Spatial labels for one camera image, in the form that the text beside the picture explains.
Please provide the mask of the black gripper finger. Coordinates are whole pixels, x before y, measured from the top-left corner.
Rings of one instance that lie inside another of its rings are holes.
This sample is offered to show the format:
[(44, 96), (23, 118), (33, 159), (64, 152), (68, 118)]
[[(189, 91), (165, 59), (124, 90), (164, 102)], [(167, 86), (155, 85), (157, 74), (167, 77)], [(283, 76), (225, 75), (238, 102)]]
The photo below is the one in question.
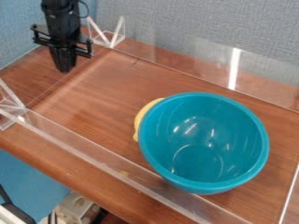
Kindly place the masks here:
[(63, 49), (59, 47), (52, 46), (49, 48), (51, 50), (51, 57), (55, 63), (56, 68), (64, 72), (64, 67), (63, 67)]
[(68, 48), (65, 50), (65, 65), (64, 65), (64, 68), (65, 68), (65, 71), (68, 72), (75, 66), (76, 66), (76, 59), (77, 59), (77, 56), (76, 56), (76, 50), (75, 48)]

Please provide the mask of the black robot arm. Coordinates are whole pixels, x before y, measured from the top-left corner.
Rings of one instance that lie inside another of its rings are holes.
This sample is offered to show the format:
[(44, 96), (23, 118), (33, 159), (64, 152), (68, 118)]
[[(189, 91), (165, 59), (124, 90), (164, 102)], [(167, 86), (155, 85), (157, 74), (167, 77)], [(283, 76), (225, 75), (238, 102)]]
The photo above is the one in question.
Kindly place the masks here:
[(80, 20), (89, 15), (80, 15), (81, 0), (41, 0), (41, 11), (47, 25), (33, 24), (33, 43), (49, 48), (56, 68), (67, 73), (77, 62), (77, 57), (91, 58), (92, 39), (80, 31)]

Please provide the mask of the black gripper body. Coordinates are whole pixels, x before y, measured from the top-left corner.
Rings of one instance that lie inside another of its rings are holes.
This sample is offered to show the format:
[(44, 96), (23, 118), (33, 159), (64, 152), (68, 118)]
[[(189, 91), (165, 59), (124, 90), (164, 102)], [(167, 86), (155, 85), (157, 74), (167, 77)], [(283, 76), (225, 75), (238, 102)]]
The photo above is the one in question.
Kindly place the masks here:
[(33, 42), (52, 50), (67, 48), (72, 55), (91, 58), (92, 40), (80, 32), (80, 17), (76, 13), (48, 11), (44, 16), (47, 24), (33, 24), (31, 27)]

